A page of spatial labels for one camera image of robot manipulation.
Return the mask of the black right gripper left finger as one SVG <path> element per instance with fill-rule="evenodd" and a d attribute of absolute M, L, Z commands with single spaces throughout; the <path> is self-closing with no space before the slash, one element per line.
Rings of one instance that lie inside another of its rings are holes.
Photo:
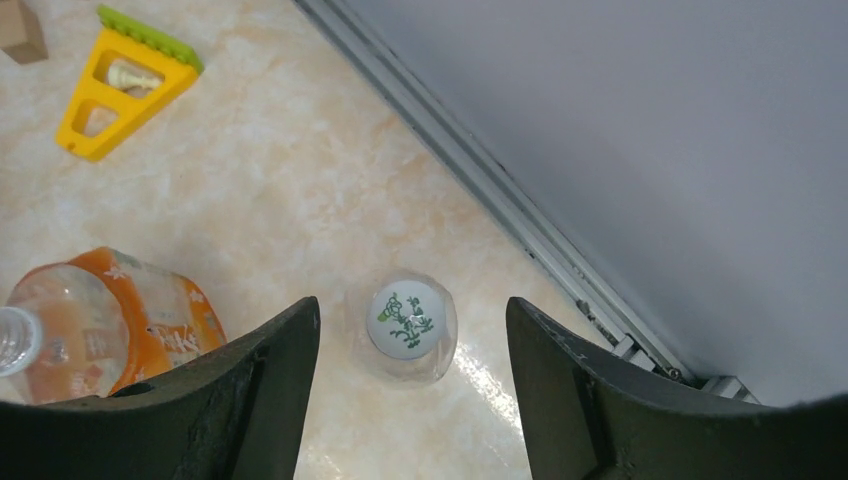
<path fill-rule="evenodd" d="M 5 479 L 290 479 L 318 357 L 306 297 L 114 395 L 1 407 Z"/>

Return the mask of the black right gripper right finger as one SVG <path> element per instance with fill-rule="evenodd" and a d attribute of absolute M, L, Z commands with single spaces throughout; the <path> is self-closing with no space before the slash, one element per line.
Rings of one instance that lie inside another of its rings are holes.
<path fill-rule="evenodd" d="M 536 479 L 843 479 L 847 399 L 776 408 L 646 371 L 520 297 L 506 330 Z"/>

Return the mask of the orange tea bottle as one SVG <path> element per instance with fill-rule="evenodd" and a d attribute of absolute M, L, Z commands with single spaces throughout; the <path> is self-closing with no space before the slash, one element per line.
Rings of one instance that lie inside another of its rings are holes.
<path fill-rule="evenodd" d="M 227 342 L 189 278 L 100 247 L 27 273 L 1 306 L 1 398 L 107 397 Z"/>

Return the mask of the blue label water bottle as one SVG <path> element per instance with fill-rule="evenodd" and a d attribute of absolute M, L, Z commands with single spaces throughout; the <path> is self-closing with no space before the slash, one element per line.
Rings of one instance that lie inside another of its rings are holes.
<path fill-rule="evenodd" d="M 355 365 L 398 388 L 419 388 L 439 381 L 453 361 L 456 307 L 428 275 L 378 270 L 345 292 L 344 332 Z"/>

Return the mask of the white cap of water bottle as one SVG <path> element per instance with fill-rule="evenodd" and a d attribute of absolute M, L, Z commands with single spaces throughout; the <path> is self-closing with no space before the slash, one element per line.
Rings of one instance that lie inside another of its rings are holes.
<path fill-rule="evenodd" d="M 427 283 L 402 279 L 379 290 L 366 316 L 375 347 L 396 360 L 414 360 L 431 352 L 447 331 L 445 301 Z"/>

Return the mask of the yellow triangle toy block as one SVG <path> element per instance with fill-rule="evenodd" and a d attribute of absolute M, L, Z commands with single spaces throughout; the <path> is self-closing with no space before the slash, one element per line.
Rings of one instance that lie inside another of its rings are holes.
<path fill-rule="evenodd" d="M 108 70 L 116 60 L 127 60 L 133 66 L 158 74 L 161 85 L 136 98 L 108 84 Z M 189 65 L 104 28 L 59 124 L 56 143 L 71 154 L 97 162 L 188 90 L 200 75 Z M 89 136 L 85 127 L 98 108 L 113 112 L 116 118 L 100 132 Z"/>

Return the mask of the green lego brick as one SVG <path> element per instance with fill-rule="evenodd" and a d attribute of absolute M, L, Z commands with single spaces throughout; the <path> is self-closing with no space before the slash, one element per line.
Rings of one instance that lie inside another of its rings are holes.
<path fill-rule="evenodd" d="M 204 72 L 203 62 L 187 43 L 104 4 L 97 7 L 96 13 L 103 27 L 189 65 L 198 74 Z"/>

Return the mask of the wooden block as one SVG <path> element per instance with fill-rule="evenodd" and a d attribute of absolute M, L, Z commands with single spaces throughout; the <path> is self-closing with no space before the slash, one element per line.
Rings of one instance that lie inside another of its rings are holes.
<path fill-rule="evenodd" d="M 39 19 L 24 1 L 1 1 L 1 50 L 19 65 L 49 58 Z"/>

